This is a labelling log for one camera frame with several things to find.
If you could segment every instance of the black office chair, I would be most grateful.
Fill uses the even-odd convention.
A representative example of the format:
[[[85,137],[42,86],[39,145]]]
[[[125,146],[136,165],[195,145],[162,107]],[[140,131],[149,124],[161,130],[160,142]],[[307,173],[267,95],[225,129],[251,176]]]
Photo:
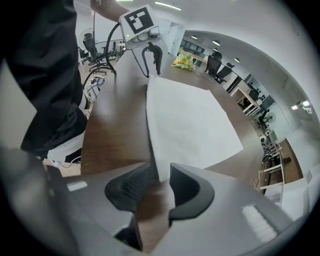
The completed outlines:
[[[222,64],[221,62],[222,54],[220,52],[214,52],[212,56],[208,57],[208,63],[206,66],[206,70],[211,77],[216,77],[217,72]]]
[[[82,50],[79,46],[78,46],[78,51],[80,54],[81,62],[82,64],[84,64],[88,60],[89,53]]]
[[[215,80],[219,83],[219,85],[221,85],[222,82],[227,82],[227,80],[224,78],[232,72],[233,67],[234,65],[227,63],[226,66],[224,66],[220,72],[216,74]]]
[[[90,57],[88,58],[88,61],[90,62],[89,65],[94,65],[93,67],[90,68],[90,71],[92,69],[99,68],[101,66],[109,67],[107,63],[100,63],[105,57],[105,54],[98,53],[97,48],[95,46],[94,37],[91,33],[84,34],[83,44],[87,49],[87,51],[90,53]]]

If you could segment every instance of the dark wood desk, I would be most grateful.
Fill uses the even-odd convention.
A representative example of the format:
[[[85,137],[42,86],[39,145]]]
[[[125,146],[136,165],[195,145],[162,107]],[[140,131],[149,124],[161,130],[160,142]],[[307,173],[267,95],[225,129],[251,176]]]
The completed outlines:
[[[171,67],[173,60],[168,60],[161,76],[210,90],[227,113],[243,145],[242,151],[207,169],[253,184],[263,150],[250,121],[221,85],[198,71]],[[152,55],[147,61],[150,72],[155,74]],[[106,172],[151,159],[146,118],[149,79],[144,77],[131,52],[121,57],[116,70],[116,76],[110,73],[106,77],[91,112],[82,148],[81,174]],[[166,234],[168,213],[174,207],[175,199],[168,180],[153,183],[137,207],[144,252],[151,252]]]

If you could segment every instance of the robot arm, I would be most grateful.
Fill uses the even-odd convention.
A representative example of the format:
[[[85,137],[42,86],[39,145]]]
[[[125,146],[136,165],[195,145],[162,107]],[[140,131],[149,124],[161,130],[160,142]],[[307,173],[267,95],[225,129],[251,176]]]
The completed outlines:
[[[126,48],[132,50],[143,74],[149,77],[145,53],[153,53],[157,74],[160,75],[166,63],[168,47],[159,31],[158,19],[149,5],[120,16],[119,23]]]

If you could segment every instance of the person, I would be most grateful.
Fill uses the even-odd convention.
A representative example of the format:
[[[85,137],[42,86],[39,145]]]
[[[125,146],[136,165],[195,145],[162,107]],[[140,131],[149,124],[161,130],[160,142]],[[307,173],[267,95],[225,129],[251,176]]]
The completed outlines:
[[[22,22],[5,32],[9,40],[4,54],[11,73],[37,111],[21,149],[43,159],[79,162],[87,125],[83,110],[89,108],[89,101],[78,70],[74,3],[35,0],[27,7],[26,2],[30,4],[22,1],[12,9]],[[128,12],[116,0],[90,0],[90,6],[114,22]]]

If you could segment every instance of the cable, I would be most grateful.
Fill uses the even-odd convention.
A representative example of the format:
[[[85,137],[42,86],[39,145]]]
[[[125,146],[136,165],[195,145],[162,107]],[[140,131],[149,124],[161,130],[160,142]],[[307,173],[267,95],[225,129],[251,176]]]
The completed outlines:
[[[105,46],[105,50],[108,52],[109,51],[109,45],[110,45],[110,41],[111,41],[111,37],[114,34],[115,30],[117,29],[117,27],[120,26],[120,23],[118,22],[117,24],[115,24],[115,26],[113,27],[113,29],[111,30],[108,40],[106,41],[106,46]],[[113,71],[113,73],[117,73],[114,69],[114,67],[111,65],[110,60],[109,60],[109,55],[105,55],[105,60],[108,63],[108,66],[110,67],[110,69]]]
[[[72,165],[72,163],[74,162],[74,160],[76,160],[76,159],[78,159],[78,158],[80,158],[80,157],[81,157],[81,155],[78,156],[78,157],[76,157],[75,159],[73,159],[73,160],[70,162],[70,165],[69,165],[68,167],[65,167],[63,164],[62,164],[61,166],[64,167],[64,168],[69,168],[69,167]]]
[[[96,12],[93,13],[93,46],[94,46],[94,51],[93,51],[93,57],[94,57],[94,62],[97,63],[97,53],[96,53],[96,38],[95,38],[95,23],[96,23]]]
[[[84,81],[84,83],[83,83],[82,89],[85,89],[86,83],[87,83],[88,79],[90,78],[90,76],[91,76],[96,70],[99,70],[99,69],[111,70],[111,68],[108,68],[108,67],[106,67],[106,66],[99,66],[99,67],[95,68],[95,69],[92,70],[92,71],[90,72],[90,74],[86,77],[86,79],[85,79],[85,81]]]
[[[89,90],[87,90],[86,92],[89,94],[89,91],[90,91],[91,89],[93,89],[94,87],[98,87],[98,85],[95,84],[94,86],[91,86],[91,88],[90,88]],[[92,91],[93,91],[93,93],[94,93],[95,98],[97,98],[98,95],[96,94],[95,90],[92,90]]]

